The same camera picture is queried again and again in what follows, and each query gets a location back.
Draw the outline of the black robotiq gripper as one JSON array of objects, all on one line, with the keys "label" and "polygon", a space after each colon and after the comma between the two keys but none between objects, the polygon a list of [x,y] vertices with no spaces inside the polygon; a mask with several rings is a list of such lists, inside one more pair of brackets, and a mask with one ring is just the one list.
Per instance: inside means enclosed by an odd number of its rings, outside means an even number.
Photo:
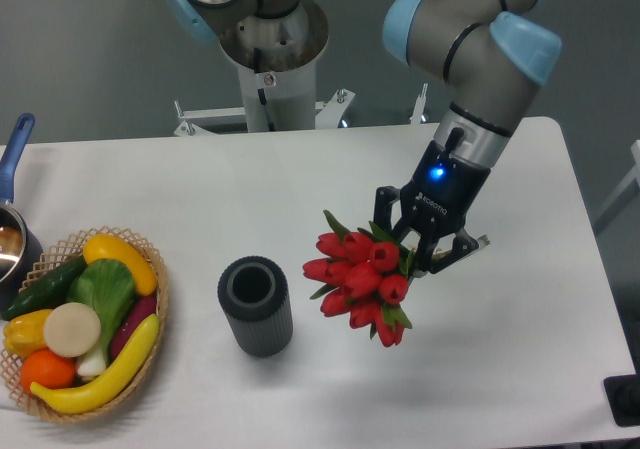
[{"label": "black robotiq gripper", "polygon": [[[474,238],[463,227],[491,170],[443,154],[444,150],[432,141],[401,190],[393,186],[376,189],[374,224],[397,242],[409,230],[421,236],[412,263],[413,275],[439,273],[486,247],[486,235]],[[399,200],[401,217],[392,225],[392,209]],[[452,233],[451,248],[438,249],[439,239]]]}]

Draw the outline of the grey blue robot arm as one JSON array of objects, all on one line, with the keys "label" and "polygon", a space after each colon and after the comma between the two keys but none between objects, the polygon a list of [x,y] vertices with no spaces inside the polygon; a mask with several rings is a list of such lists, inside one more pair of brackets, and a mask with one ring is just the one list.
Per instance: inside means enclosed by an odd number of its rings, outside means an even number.
[{"label": "grey blue robot arm", "polygon": [[[312,0],[165,0],[186,32],[236,66],[252,132],[313,129],[328,22]],[[454,88],[410,181],[382,187],[374,225],[418,235],[409,273],[437,273],[484,246],[466,215],[562,49],[526,13],[543,0],[396,0],[382,39],[401,63]]]}]

